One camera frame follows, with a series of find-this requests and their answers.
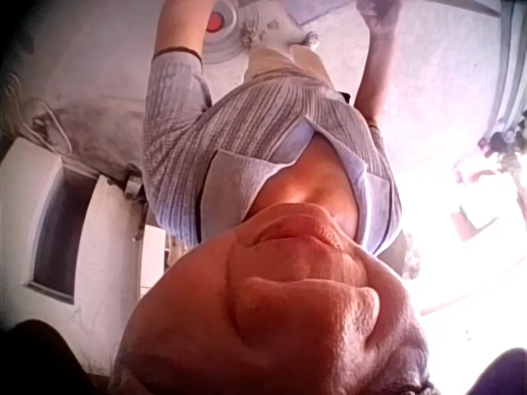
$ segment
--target window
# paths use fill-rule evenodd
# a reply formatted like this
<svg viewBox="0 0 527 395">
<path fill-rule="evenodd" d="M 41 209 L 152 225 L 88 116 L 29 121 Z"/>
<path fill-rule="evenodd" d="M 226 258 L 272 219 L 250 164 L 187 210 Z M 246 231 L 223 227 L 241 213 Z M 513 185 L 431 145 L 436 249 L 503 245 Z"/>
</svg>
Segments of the window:
<svg viewBox="0 0 527 395">
<path fill-rule="evenodd" d="M 79 243 L 95 186 L 95 179 L 63 168 L 42 222 L 31 289 L 73 304 Z"/>
</svg>

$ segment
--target skin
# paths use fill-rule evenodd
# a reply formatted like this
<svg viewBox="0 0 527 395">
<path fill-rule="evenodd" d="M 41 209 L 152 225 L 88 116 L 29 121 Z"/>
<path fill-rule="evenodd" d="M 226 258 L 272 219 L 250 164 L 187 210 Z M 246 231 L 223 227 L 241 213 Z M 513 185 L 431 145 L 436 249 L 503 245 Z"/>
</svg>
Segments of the skin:
<svg viewBox="0 0 527 395">
<path fill-rule="evenodd" d="M 156 51 L 200 54 L 213 3 L 166 2 Z M 371 46 L 355 106 L 369 124 L 385 99 L 399 17 L 390 4 L 398 2 L 357 2 Z M 428 386 L 426 341 L 401 280 L 353 241 L 357 218 L 338 154 L 315 136 L 263 186 L 242 224 L 183 256 L 141 300 L 110 389 L 132 393 L 134 382 L 155 394 L 420 392 Z"/>
</svg>

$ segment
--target hand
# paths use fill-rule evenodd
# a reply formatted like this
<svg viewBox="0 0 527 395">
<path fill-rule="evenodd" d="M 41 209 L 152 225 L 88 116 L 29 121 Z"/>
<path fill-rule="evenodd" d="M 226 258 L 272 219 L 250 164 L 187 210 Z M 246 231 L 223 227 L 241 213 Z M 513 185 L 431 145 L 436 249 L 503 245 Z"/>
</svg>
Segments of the hand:
<svg viewBox="0 0 527 395">
<path fill-rule="evenodd" d="M 357 10 L 372 35 L 393 34 L 402 7 L 403 0 L 357 0 Z"/>
</svg>

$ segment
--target sleeve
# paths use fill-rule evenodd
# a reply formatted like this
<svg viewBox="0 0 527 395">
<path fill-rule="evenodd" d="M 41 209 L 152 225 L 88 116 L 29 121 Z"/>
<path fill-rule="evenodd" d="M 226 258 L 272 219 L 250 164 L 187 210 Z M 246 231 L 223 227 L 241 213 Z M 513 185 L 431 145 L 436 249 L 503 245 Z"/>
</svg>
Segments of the sleeve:
<svg viewBox="0 0 527 395">
<path fill-rule="evenodd" d="M 184 148 L 191 127 L 212 106 L 202 64 L 191 53 L 170 52 L 152 61 L 142 133 L 142 171 L 154 212 L 163 183 Z"/>
<path fill-rule="evenodd" d="M 399 196 L 399 190 L 395 183 L 394 171 L 392 170 L 391 163 L 389 161 L 388 154 L 385 148 L 385 141 L 382 138 L 382 134 L 378 127 L 368 126 L 371 133 L 371 138 L 375 144 L 375 148 L 379 153 L 380 159 L 386 169 L 390 183 L 390 209 L 389 209 L 389 223 L 386 229 L 386 235 L 383 239 L 382 245 L 377 254 L 387 249 L 395 240 L 399 232 L 401 231 L 401 221 L 403 216 L 403 205 Z"/>
</svg>

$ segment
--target wall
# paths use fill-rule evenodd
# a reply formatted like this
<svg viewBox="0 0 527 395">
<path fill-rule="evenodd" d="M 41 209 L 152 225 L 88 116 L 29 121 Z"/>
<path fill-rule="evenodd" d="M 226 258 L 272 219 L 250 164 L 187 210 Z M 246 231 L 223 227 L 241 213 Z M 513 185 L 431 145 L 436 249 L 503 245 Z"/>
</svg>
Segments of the wall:
<svg viewBox="0 0 527 395">
<path fill-rule="evenodd" d="M 86 370 L 109 374 L 138 300 L 140 210 L 99 177 L 86 214 L 77 258 L 74 305 L 26 287 L 46 197 L 62 169 L 59 156 L 19 139 L 1 167 L 2 329 L 42 320 L 64 337 Z"/>
</svg>

